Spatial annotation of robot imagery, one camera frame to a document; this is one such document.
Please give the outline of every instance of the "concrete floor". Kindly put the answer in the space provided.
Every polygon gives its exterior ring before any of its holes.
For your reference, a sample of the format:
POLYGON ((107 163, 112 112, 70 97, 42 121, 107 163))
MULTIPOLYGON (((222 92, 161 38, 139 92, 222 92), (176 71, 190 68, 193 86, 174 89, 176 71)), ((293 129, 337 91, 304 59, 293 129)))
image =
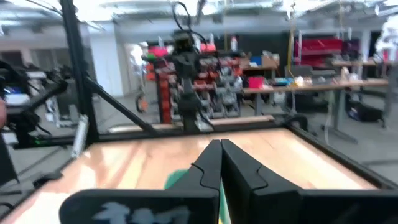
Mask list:
MULTIPOLYGON (((118 99, 128 109, 135 111, 134 95, 118 99)), ((382 108, 384 102, 382 99, 370 96, 364 97, 364 101, 378 108, 382 108)), ((110 127, 120 124, 132 124, 124 115, 116 111, 111 105, 103 100, 94 102, 96 111, 96 119, 99 131, 105 133, 110 127)), ((281 111, 280 108, 264 105, 264 111, 275 113, 281 111)), ((329 143, 335 149, 346 154, 350 158, 366 164, 370 169, 380 173, 398 183, 398 150, 396 139, 398 137, 398 118, 394 117, 397 109, 393 108, 393 117, 388 122, 388 129, 382 129, 380 124, 376 123, 360 123, 344 117, 341 130, 356 137, 359 144, 352 144, 340 138, 329 135, 329 143)), ((44 108, 38 110, 38 114, 44 115, 44 108)), ((242 110, 243 116, 252 116, 254 111, 249 107, 242 110)), ((158 116, 145 115, 142 119, 150 123, 156 123, 158 116)), ((309 115, 310 125, 314 131, 318 133, 321 141, 325 141, 324 132, 320 129, 320 125, 325 123, 325 114, 309 115)), ((72 134, 73 129, 56 128, 53 123, 42 122, 42 126, 48 129, 54 136, 72 134)), ((0 188, 0 192, 7 192, 15 189, 31 189, 32 180, 40 176, 40 174, 51 172, 58 169, 70 158, 70 149, 62 149, 61 147, 48 147, 43 149, 9 149, 16 171, 22 180, 22 186, 18 186, 16 182, 10 182, 0 188)), ((0 202, 9 202, 11 204, 20 200, 21 195, 1 196, 0 202)), ((0 213, 6 208, 0 207, 0 213)))

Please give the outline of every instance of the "ceiling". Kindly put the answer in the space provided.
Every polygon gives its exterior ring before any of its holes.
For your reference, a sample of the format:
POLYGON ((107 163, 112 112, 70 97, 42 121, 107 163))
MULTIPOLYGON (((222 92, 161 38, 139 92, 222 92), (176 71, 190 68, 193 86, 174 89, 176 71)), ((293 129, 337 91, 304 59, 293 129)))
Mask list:
MULTIPOLYGON (((125 20, 153 20, 171 18, 170 2, 173 0, 74 0, 78 8, 81 21, 125 21, 125 20)), ((202 12, 204 16, 246 16, 260 14, 274 14, 287 16, 290 5, 294 0, 207 0, 202 12)), ((185 0, 191 14, 196 13, 196 1, 185 0)), ((295 10, 295 17, 299 19, 336 17, 343 8, 345 17, 352 19, 366 19, 377 17, 375 5, 380 12, 397 8, 386 4, 387 1, 353 1, 353 0, 299 0, 295 10)), ((60 6, 57 0, 0 0, 0 24, 3 27, 12 26, 47 26, 61 24, 60 6)))

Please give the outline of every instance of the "black metal frame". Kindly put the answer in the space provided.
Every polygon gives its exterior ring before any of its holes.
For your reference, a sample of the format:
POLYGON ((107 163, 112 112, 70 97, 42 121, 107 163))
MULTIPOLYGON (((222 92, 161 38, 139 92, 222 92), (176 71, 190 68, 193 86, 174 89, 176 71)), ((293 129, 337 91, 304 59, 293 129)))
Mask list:
MULTIPOLYGON (((87 115, 90 125, 88 129, 88 136, 86 142, 88 146, 96 142, 128 141, 134 139, 168 138, 168 137, 195 135, 195 134, 224 133, 224 132, 233 132, 233 131, 249 131, 249 130, 271 129, 271 128, 287 128, 288 130, 292 131, 294 134, 301 137, 309 144, 321 150, 321 152, 325 153, 332 159, 336 160, 343 166, 347 167, 349 170, 352 170, 356 175, 359 175, 363 179, 367 180, 369 183, 373 184, 375 187, 378 187, 380 189, 398 189, 397 184, 367 169, 365 166, 362 166, 358 162, 348 158, 347 156, 343 155, 337 150, 329 146, 325 146, 308 132, 296 128, 291 121, 284 123, 275 122, 275 121, 264 121, 264 122, 246 123, 246 124, 239 123, 239 124, 217 125, 215 126, 215 130, 209 133, 187 133, 182 131, 180 128, 156 131, 152 127, 152 125, 147 124, 143 120, 138 118, 134 113, 132 113, 122 104, 117 102, 114 98, 112 98, 109 94, 107 94, 97 83, 95 83, 93 80, 89 78, 88 73, 86 71, 87 68, 85 66, 85 59, 83 55, 83 45, 81 43, 80 31, 78 28, 78 20, 75 16, 75 7, 73 6, 73 1, 60 0, 60 3, 62 5, 63 20, 68 39, 70 57, 73 63, 73 72, 75 74, 77 90, 80 96, 79 110, 81 114, 87 115), (138 126, 142 128, 142 131, 100 134, 98 132, 93 104, 92 104, 93 92, 99 94, 99 96, 104 98, 104 100, 113 105, 117 110, 122 112, 122 114, 127 116, 131 121, 135 122, 138 126)), ((276 121, 280 120, 279 118, 286 120, 286 114, 275 115, 275 118, 276 121)), ((55 138, 41 139, 40 144, 34 145, 32 147, 71 145, 73 144, 73 138, 74 138, 73 136, 61 136, 55 138)), ((58 170, 58 172, 60 172, 64 167, 69 165, 69 163, 71 163, 72 161, 73 159, 69 160, 66 164, 64 164, 64 166, 62 166, 62 168, 58 170)), ((32 194, 26 195, 17 203, 16 206, 20 205, 24 200, 27 200, 31 195, 32 194)), ((5 214, 2 214, 0 216, 0 219, 4 218, 6 215, 8 215, 11 212, 12 210, 9 210, 5 214)))

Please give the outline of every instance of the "grey floor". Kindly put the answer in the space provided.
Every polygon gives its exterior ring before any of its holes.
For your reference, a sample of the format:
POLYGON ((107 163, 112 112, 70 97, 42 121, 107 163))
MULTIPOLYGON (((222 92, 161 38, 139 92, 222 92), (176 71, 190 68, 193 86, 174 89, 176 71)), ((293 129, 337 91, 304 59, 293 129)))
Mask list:
MULTIPOLYGON (((134 95, 120 98, 118 101, 128 109, 135 111, 134 95)), ((382 108, 384 105, 383 100, 380 98, 365 96, 364 101, 378 108, 382 108)), ((106 132, 112 126, 132 124, 124 115, 103 100, 95 101, 94 107, 98 128, 102 133, 106 132)), ((141 116, 142 119, 150 123, 156 123, 158 116, 155 114, 156 109, 153 111, 153 115, 147 114, 141 116)), ((273 113, 280 111, 280 108, 264 105, 264 111, 273 113)), ((398 172, 396 171, 398 169, 398 118, 394 116, 396 111, 396 108, 393 107, 392 117, 388 122, 388 129, 382 129, 380 124, 360 123, 345 116, 341 129, 356 137, 359 140, 359 144, 352 144, 330 134, 330 146, 398 183, 398 172)), ((44 108, 39 109, 38 114, 44 115, 44 108)), ((242 115, 253 116, 254 111, 249 107, 244 107, 242 115)), ((308 118, 312 129, 318 133, 317 138, 325 141, 325 135, 320 129, 320 125, 325 124, 326 116, 324 114, 312 114, 308 118)), ((74 133, 73 129, 56 128, 53 123, 46 121, 42 122, 42 126, 48 129, 53 135, 74 133)), ((29 190, 32 188, 32 180, 43 173, 58 169, 70 158, 70 149, 62 149, 61 147, 23 149, 18 151, 10 148, 9 152, 23 184, 22 186, 18 186, 16 182, 10 182, 1 187, 1 192, 20 188, 29 190)), ((14 204, 21 198, 21 195, 2 196, 0 202, 14 204)), ((5 210, 5 208, 0 207, 0 213, 5 210)))

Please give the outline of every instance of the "wooden table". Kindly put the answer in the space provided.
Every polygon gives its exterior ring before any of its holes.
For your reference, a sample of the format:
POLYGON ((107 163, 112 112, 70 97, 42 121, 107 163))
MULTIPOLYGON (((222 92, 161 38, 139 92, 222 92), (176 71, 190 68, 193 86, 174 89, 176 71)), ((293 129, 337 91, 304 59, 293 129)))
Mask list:
POLYGON ((212 139, 230 139, 274 172, 305 189, 375 189, 286 129, 211 134, 92 145, 17 207, 2 224, 58 224, 58 209, 83 189, 163 189, 167 177, 188 169, 212 139))
MULTIPOLYGON (((330 91, 335 92, 334 104, 332 109, 332 126, 329 127, 329 133, 335 134, 338 137, 358 143, 358 140, 354 137, 346 134, 340 130, 341 117, 345 110, 345 88, 358 87, 358 86, 389 86, 389 81, 385 79, 368 79, 368 80, 356 80, 352 82, 340 82, 337 84, 324 84, 324 85, 305 85, 305 86, 280 86, 280 87, 269 87, 264 89, 249 89, 243 90, 244 94, 256 94, 254 102, 254 114, 260 116, 262 114, 262 94, 269 94, 275 92, 287 92, 287 91, 330 91)), ((387 119, 387 115, 391 110, 391 95, 388 95, 385 99, 384 116, 387 119)))

